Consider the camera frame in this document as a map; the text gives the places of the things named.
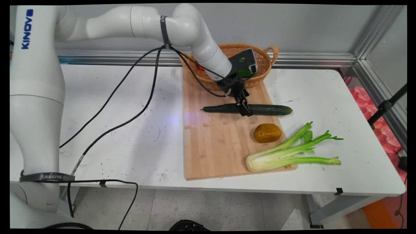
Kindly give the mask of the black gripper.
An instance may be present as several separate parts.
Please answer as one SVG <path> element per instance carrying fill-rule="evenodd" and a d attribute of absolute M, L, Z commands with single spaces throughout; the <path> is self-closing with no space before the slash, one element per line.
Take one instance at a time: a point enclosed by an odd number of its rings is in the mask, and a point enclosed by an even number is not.
<path fill-rule="evenodd" d="M 221 79 L 216 82 L 217 86 L 223 90 L 225 96 L 235 97 L 236 109 L 241 116 L 252 116 L 253 112 L 248 104 L 247 97 L 250 95 L 245 88 L 245 82 L 241 78 L 234 77 L 237 81 Z"/>

